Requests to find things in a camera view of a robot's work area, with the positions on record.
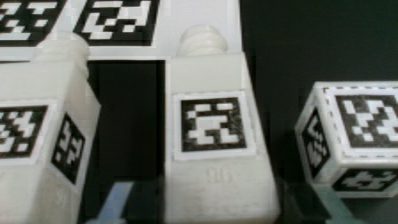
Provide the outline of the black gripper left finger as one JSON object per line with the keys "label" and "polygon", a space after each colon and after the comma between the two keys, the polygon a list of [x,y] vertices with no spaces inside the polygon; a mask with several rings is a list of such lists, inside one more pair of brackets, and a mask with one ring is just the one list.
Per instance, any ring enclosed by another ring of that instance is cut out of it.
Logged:
{"label": "black gripper left finger", "polygon": [[134,186],[134,181],[115,183],[99,216],[88,221],[88,224],[127,224],[123,210]]}

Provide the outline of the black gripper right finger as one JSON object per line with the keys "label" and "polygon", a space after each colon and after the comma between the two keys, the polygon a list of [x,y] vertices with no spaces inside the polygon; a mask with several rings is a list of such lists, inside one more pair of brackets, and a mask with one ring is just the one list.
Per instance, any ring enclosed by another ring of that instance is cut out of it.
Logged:
{"label": "black gripper right finger", "polygon": [[333,187],[292,183],[285,191],[285,224],[356,224]]}

